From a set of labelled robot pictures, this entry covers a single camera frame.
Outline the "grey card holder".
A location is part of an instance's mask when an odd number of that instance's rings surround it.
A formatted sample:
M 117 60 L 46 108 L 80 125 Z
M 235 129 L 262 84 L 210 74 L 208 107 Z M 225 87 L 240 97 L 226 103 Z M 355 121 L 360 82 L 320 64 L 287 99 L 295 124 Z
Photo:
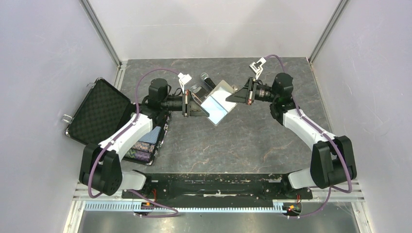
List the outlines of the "grey card holder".
M 234 92 L 234 88 L 222 80 L 202 102 L 201 107 L 209 114 L 208 120 L 215 126 L 237 105 L 235 102 L 226 101 Z

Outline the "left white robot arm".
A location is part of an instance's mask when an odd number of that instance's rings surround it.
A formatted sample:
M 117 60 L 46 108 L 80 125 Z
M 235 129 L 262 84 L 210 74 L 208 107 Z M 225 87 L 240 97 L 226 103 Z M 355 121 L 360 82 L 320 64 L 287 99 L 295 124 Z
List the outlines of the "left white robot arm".
M 121 161 L 127 151 L 144 135 L 155 128 L 158 115 L 180 111 L 185 117 L 207 117 L 209 113 L 194 99 L 190 90 L 181 95 L 169 93 L 165 79 L 151 81 L 147 102 L 136 104 L 137 110 L 117 132 L 99 144 L 85 147 L 79 181 L 87 186 L 88 195 L 97 198 L 111 196 L 120 189 L 132 189 L 141 198 L 151 195 L 153 185 L 139 171 L 123 171 Z

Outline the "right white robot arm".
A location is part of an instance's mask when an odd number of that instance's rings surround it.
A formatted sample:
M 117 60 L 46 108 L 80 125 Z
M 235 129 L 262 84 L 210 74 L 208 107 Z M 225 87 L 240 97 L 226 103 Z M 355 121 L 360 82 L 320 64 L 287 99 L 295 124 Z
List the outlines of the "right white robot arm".
M 254 101 L 268 102 L 270 113 L 278 123 L 295 133 L 311 150 L 308 168 L 291 172 L 282 180 L 281 193 L 295 197 L 302 188 L 335 188 L 357 177 L 353 146 L 347 136 L 336 136 L 311 120 L 295 103 L 292 96 L 293 78 L 287 73 L 276 75 L 271 86 L 250 77 L 244 87 L 226 98 L 228 102 L 251 105 Z

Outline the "clear plastic card box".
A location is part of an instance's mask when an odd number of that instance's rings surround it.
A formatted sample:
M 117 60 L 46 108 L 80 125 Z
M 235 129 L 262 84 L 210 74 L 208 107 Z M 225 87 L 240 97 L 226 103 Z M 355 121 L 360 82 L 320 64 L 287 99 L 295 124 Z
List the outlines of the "clear plastic card box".
M 200 83 L 196 83 L 192 85 L 189 89 L 191 91 L 191 94 L 194 100 L 200 104 L 204 102 L 204 100 L 207 98 L 207 96 L 210 93 L 210 90 Z

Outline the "black glitter microphone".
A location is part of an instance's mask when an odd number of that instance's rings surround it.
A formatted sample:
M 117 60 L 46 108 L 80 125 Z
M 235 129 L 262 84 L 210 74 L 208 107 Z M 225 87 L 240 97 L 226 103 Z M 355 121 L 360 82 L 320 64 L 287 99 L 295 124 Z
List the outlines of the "black glitter microphone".
M 201 80 L 206 84 L 206 86 L 210 90 L 213 90 L 216 87 L 216 84 L 212 81 L 212 79 L 210 78 L 210 76 L 206 72 L 203 72 L 201 74 Z

